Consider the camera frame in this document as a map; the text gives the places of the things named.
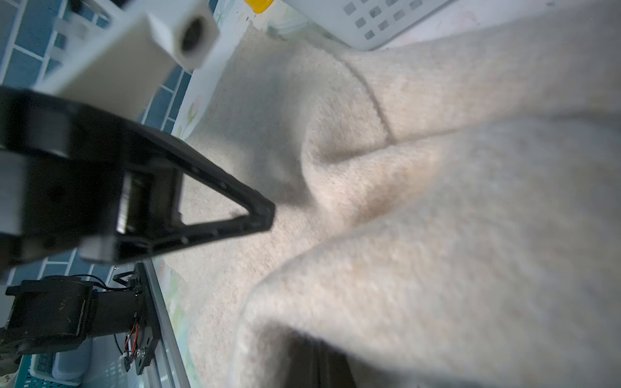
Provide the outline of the beige knitted scarf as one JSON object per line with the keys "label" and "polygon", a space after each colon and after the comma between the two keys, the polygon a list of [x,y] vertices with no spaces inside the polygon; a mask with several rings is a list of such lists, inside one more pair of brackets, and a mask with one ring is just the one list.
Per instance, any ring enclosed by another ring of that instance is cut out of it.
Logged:
{"label": "beige knitted scarf", "polygon": [[620,384],[620,4],[357,52],[250,27],[189,145],[276,204],[170,255],[203,387]]}

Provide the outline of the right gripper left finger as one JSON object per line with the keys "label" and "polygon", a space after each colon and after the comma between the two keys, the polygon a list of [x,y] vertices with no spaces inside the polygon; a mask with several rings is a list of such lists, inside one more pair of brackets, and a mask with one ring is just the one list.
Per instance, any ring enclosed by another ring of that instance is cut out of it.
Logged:
{"label": "right gripper left finger", "polygon": [[313,339],[296,339],[290,347],[290,363],[286,371],[286,388],[317,388],[320,386],[318,344]]}

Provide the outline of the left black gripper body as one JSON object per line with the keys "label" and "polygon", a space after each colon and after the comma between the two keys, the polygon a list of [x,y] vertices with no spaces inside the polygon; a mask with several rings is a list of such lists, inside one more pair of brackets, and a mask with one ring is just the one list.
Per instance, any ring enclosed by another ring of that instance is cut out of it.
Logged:
{"label": "left black gripper body", "polygon": [[170,134],[87,105],[1,90],[1,268],[79,248],[96,263],[184,244]]}

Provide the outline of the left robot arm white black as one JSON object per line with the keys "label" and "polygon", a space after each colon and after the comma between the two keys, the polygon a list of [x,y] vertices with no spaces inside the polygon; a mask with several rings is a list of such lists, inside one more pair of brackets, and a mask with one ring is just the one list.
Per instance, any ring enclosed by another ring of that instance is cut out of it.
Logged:
{"label": "left robot arm white black", "polygon": [[95,264],[133,262],[118,288],[47,276],[6,290],[1,350],[77,349],[125,333],[143,370],[161,337],[144,260],[268,231],[273,202],[177,137],[27,90],[1,90],[1,267],[77,249]]}

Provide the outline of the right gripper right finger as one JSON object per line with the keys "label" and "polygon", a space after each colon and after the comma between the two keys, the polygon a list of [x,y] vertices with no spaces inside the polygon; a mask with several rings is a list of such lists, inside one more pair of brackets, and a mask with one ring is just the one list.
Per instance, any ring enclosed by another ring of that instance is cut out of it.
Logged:
{"label": "right gripper right finger", "polygon": [[328,344],[319,347],[319,387],[356,388],[346,355]]}

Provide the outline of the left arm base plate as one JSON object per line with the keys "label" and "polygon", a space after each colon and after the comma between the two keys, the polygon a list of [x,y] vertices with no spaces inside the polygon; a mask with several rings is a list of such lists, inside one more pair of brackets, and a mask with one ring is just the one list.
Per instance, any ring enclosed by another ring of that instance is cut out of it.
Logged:
{"label": "left arm base plate", "polygon": [[155,349],[162,339],[162,332],[147,267],[137,263],[131,273],[119,274],[114,280],[121,280],[125,275],[128,277],[126,288],[134,298],[134,306],[122,303],[122,307],[129,307],[130,320],[123,327],[122,339],[115,334],[114,340],[125,368],[134,368],[136,375],[142,375],[155,359]]}

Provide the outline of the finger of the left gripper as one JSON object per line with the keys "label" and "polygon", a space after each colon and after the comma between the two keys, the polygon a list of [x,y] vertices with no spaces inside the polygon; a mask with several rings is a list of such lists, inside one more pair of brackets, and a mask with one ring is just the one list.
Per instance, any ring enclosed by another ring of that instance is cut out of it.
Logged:
{"label": "finger of the left gripper", "polygon": [[[276,206],[186,142],[159,131],[129,144],[116,219],[116,260],[135,261],[223,239],[269,231]],[[184,178],[244,208],[230,219],[186,224],[180,204]]]}

